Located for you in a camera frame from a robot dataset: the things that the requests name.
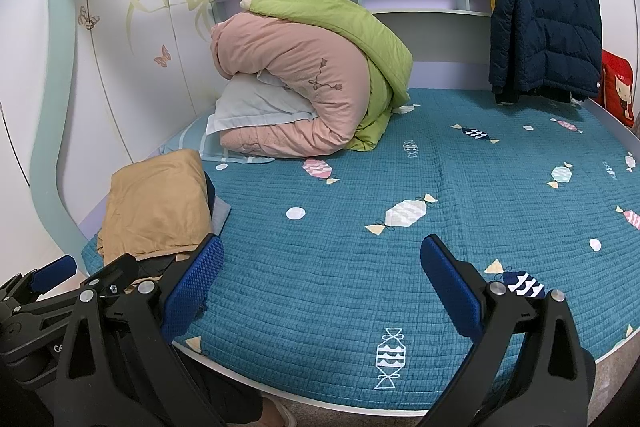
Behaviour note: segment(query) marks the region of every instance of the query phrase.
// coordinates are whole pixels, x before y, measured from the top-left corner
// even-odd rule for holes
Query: pink comforter
[[[239,13],[212,29],[211,51],[218,71],[268,70],[308,98],[318,118],[220,132],[223,147],[278,158],[328,155],[342,149],[369,104],[365,55],[324,28]]]

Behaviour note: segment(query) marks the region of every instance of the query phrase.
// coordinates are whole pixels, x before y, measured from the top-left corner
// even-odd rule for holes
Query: teal quilted mattress cover
[[[525,271],[563,290],[596,358],[640,325],[640,172],[597,119],[541,98],[410,95],[372,152],[204,163],[232,211],[181,343],[310,399],[428,409],[470,349],[420,267],[430,233],[487,280]],[[83,256],[102,265],[95,239]],[[503,373],[516,356],[517,340]]]

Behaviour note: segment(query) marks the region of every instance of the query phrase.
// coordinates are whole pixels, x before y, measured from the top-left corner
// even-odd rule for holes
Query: green comforter
[[[349,39],[367,56],[371,92],[367,114],[345,149],[372,150],[385,132],[391,109],[407,100],[411,53],[366,8],[349,0],[252,0],[258,15],[320,26]]]

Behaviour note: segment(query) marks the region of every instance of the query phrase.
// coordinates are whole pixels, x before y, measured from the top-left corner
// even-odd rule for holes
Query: white pillowcase
[[[311,102],[288,87],[261,82],[256,74],[238,73],[216,102],[216,111],[207,121],[207,134],[236,127],[277,125],[317,117]]]
[[[287,84],[285,84],[281,78],[273,76],[268,70],[262,70],[258,73],[258,80],[263,84],[269,84],[270,86],[287,87]]]

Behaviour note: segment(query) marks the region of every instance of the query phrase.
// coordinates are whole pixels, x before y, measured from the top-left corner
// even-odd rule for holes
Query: puffer jacket
[[[538,94],[596,96],[602,60],[598,0],[492,0],[489,81],[497,102]]]

